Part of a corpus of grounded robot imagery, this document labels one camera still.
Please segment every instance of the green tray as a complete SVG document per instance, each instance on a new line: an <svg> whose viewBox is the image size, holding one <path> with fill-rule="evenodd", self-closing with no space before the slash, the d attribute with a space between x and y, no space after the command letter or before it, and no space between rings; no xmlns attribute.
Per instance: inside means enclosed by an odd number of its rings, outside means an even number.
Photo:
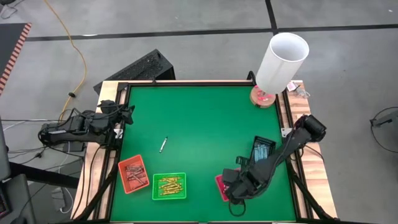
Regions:
<svg viewBox="0 0 398 224"><path fill-rule="evenodd" d="M181 177L177 181L178 184L182 184L182 189L177 194L160 195L163 193L159 186L167 184L167 182L160 181L166 177ZM185 173L173 173L173 174L154 174L154 186L152 188L152 199L153 200L172 200L172 199L185 199L187 197L187 175Z"/></svg>

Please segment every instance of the green table surface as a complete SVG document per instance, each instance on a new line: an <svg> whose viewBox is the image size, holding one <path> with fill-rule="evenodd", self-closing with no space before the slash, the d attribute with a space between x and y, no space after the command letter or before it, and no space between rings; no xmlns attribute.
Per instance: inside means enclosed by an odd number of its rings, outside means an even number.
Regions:
<svg viewBox="0 0 398 224"><path fill-rule="evenodd" d="M133 125L124 131L121 161L140 154L150 185L125 194L118 175L111 221L271 221L295 220L286 165L276 169L268 190L246 200L234 217L216 186L216 175L235 169L236 156L249 157L255 135L281 145L275 105L256 108L250 86L132 87ZM162 153L160 146L168 141ZM152 177L185 172L187 198L152 200ZM233 207L238 213L241 207Z"/></svg>

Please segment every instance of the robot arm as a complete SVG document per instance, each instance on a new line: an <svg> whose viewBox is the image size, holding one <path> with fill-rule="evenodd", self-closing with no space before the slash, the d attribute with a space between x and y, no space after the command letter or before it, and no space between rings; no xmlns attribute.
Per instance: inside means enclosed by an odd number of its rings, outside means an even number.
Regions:
<svg viewBox="0 0 398 224"><path fill-rule="evenodd" d="M135 106L116 105L111 100L105 100L98 107L103 113L78 112L65 122L43 124L38 134L40 141L46 146L77 141L97 142L100 145L113 147L116 140L115 124L121 121L132 124L131 115Z"/></svg>
<svg viewBox="0 0 398 224"><path fill-rule="evenodd" d="M272 180L276 167L306 143L321 141L325 136L325 130L326 127L314 116L302 116L287 136L287 141L267 159L260 159L239 171L224 169L223 182L229 186L225 194L230 202L239 204L244 199L252 199L263 194Z"/></svg>

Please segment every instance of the white cup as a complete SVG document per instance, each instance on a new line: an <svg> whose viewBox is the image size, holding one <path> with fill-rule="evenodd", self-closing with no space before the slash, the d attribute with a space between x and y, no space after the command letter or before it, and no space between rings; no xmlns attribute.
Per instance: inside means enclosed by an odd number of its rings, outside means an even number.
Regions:
<svg viewBox="0 0 398 224"><path fill-rule="evenodd" d="M309 52L307 42L296 34L273 36L256 74L258 87L268 94L282 92Z"/></svg>

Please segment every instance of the gray floor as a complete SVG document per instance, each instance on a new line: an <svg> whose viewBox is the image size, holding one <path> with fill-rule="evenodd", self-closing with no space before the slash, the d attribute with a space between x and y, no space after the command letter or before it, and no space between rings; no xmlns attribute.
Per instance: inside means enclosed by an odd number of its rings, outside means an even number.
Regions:
<svg viewBox="0 0 398 224"><path fill-rule="evenodd" d="M271 26L262 0L50 3L75 35ZM272 5L279 27L398 23L395 0L273 0ZM25 0L17 8L17 14L0 22L32 22L31 37L65 35L41 0ZM297 34L307 40L310 55L295 79L304 80L312 95L313 114L328 127L321 146L338 216L349 221L396 223L398 157L374 142L369 119L398 103L397 29ZM258 69L271 37L225 34L75 41L86 58L88 78L71 107L93 109L98 96L92 86L153 49L170 60L178 79L246 78L249 70ZM57 119L67 93L82 75L83 65L68 41L26 42L0 97L0 114L4 119ZM39 146L39 127L26 123L7 130L7 144L12 150ZM396 130L386 126L376 130L376 135L398 150L391 131ZM31 157L27 154L15 161ZM43 159L28 165L47 168L64 158L64 154L46 151ZM40 198L48 198L50 190L41 194ZM50 209L49 199L46 202L48 209L37 212L48 214L53 222L64 218Z"/></svg>

